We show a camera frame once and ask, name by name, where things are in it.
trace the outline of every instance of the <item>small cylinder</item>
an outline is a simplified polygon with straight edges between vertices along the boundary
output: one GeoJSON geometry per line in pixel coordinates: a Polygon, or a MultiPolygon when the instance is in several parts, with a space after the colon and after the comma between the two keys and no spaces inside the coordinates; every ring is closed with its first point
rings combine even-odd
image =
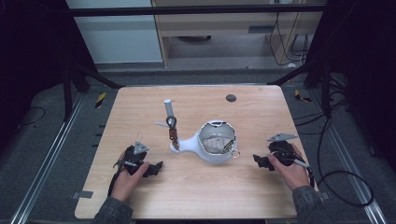
{"type": "Polygon", "coordinates": [[[165,103],[165,109],[166,109],[166,115],[169,116],[174,116],[173,115],[173,108],[172,108],[172,100],[166,99],[163,101],[165,103]]]}

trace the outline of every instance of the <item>hand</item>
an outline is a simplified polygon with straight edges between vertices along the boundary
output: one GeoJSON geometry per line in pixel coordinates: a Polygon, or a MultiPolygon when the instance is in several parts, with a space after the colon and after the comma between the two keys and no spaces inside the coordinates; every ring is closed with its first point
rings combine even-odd
{"type": "MultiPolygon", "coordinates": [[[[297,146],[294,144],[291,144],[291,146],[295,153],[297,153],[299,156],[302,155],[297,146]]],[[[310,186],[307,171],[303,166],[297,163],[294,163],[290,166],[285,166],[273,155],[269,155],[268,159],[283,176],[283,179],[291,190],[295,190],[302,186],[310,186]]]]}
{"type": "Polygon", "coordinates": [[[110,197],[123,203],[127,203],[132,195],[132,192],[134,191],[134,188],[148,168],[149,162],[146,161],[133,175],[130,175],[126,169],[121,171],[119,177],[114,183],[113,191],[111,192],[110,197]]]}

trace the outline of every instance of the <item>white wall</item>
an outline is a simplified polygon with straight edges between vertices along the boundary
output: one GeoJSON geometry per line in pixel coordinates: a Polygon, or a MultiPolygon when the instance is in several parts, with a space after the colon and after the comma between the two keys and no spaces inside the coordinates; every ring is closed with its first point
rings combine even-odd
{"type": "MultiPolygon", "coordinates": [[[[66,0],[70,8],[151,7],[149,0],[66,0]]],[[[153,16],[75,17],[95,63],[161,63],[153,16]]]]}

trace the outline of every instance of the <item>sleeve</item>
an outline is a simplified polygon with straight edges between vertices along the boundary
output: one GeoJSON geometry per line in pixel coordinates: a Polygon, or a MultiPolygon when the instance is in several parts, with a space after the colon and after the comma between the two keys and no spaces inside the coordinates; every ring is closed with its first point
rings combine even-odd
{"type": "Polygon", "coordinates": [[[293,191],[294,206],[298,223],[333,223],[327,214],[323,201],[315,190],[309,186],[299,187],[293,191]]]}
{"type": "Polygon", "coordinates": [[[133,211],[127,204],[108,197],[95,215],[92,223],[130,223],[133,211]]]}

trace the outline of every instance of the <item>small round object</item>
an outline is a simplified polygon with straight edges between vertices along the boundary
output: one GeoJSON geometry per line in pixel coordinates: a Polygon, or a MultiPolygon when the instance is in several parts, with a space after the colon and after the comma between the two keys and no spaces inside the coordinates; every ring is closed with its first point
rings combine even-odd
{"type": "Polygon", "coordinates": [[[228,102],[235,102],[236,101],[236,96],[235,95],[233,95],[233,94],[228,94],[226,97],[225,97],[225,99],[228,101],[228,102]]]}

